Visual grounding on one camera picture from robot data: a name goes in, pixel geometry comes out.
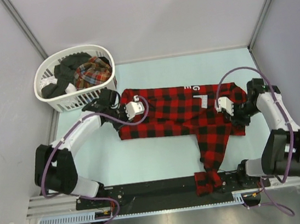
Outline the red black plaid shirt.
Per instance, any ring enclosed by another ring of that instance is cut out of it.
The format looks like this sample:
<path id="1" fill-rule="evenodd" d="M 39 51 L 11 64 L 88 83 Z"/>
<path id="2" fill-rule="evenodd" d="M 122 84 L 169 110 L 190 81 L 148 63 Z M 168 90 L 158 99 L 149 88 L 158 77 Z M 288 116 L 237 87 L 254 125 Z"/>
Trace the red black plaid shirt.
<path id="1" fill-rule="evenodd" d="M 121 103 L 134 96 L 145 98 L 149 104 L 148 116 L 138 125 L 123 126 L 118 135 L 121 140 L 195 135 L 204 171 L 194 175 L 196 193 L 206 196 L 219 189 L 223 181 L 218 170 L 223 162 L 230 136 L 244 136 L 245 126 L 231 124 L 214 107 L 215 98 L 227 97 L 241 104 L 247 94 L 235 83 L 169 87 L 157 89 L 125 89 Z"/>

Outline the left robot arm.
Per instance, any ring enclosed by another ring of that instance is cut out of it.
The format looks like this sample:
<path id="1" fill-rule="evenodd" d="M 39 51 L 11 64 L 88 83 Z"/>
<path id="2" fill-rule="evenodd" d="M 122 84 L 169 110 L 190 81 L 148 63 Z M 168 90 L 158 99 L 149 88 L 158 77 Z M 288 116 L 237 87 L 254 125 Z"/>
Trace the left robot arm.
<path id="1" fill-rule="evenodd" d="M 82 145 L 105 122 L 121 127 L 118 121 L 128 121 L 125 106 L 120 104 L 120 94 L 102 89 L 98 98 L 86 104 L 77 121 L 58 140 L 49 145 L 39 145 L 35 153 L 35 184 L 40 186 L 43 196 L 48 191 L 57 194 L 87 197 L 90 204 L 100 207 L 106 202 L 104 185 L 78 175 L 75 165 L 77 152 Z"/>

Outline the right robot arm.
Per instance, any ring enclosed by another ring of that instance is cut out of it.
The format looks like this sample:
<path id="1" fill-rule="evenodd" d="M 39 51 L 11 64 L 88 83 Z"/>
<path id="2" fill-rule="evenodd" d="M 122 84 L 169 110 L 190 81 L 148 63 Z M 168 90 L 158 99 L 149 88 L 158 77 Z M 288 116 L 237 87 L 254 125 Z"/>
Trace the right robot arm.
<path id="1" fill-rule="evenodd" d="M 233 126 L 248 126 L 251 117 L 261 113 L 270 130 L 262 156 L 239 164 L 243 171 L 236 177 L 242 188 L 251 188 L 260 176 L 300 177 L 300 126 L 287 112 L 277 86 L 254 78 L 247 83 L 247 99 L 242 103 L 227 97 L 219 102 Z"/>

